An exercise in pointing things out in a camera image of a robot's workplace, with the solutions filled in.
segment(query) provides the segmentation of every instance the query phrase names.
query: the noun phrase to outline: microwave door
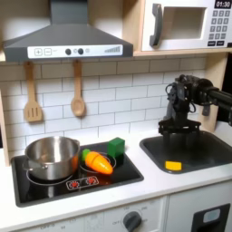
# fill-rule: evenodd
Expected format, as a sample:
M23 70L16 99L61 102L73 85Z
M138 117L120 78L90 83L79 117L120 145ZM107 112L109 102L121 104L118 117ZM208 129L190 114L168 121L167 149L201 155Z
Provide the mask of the microwave door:
M208 48L214 11L208 0L146 0L142 51Z

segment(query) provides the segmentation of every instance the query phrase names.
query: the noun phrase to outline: black sink basin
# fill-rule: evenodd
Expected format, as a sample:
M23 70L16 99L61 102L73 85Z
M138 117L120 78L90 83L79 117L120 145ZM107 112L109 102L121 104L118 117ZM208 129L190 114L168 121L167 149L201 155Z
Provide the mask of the black sink basin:
M169 142L166 142L163 136L159 136L142 140L140 146L161 170L171 174L207 169L232 162L232 148L205 131L201 131L194 142L189 142L189 135L172 134ZM166 169L166 161L181 162L182 170Z

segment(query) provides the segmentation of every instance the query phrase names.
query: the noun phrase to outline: wooden spatula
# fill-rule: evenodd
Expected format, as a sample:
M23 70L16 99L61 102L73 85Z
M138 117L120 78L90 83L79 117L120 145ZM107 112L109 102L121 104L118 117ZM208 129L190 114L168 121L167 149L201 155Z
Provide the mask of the wooden spatula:
M83 116L85 113L85 104L82 99L82 63L78 61L73 62L74 68L74 88L75 96L72 99L72 112L77 116Z
M24 64L25 76L28 91L28 103L24 108L24 117L27 121L41 121L43 118L42 109L35 100L34 94L34 66L31 62Z

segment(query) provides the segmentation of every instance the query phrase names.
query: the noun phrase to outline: wall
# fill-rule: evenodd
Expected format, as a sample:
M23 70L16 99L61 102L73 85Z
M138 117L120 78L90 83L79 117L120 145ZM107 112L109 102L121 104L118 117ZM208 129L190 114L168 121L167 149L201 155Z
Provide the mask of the wall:
M165 87L181 73L204 77L202 55L91 59L82 62L85 117L74 117L73 65L70 61L35 63L36 97L44 121L24 121L27 89L21 63L0 63L0 89L11 156L45 136L75 139L119 136L158 127L165 115Z

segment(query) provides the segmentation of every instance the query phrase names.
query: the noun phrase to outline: microwave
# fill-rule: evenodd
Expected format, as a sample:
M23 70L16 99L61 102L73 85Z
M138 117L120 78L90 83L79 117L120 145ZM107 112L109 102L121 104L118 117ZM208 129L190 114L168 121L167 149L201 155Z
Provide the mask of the microwave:
M142 51L232 47L231 0L146 0Z

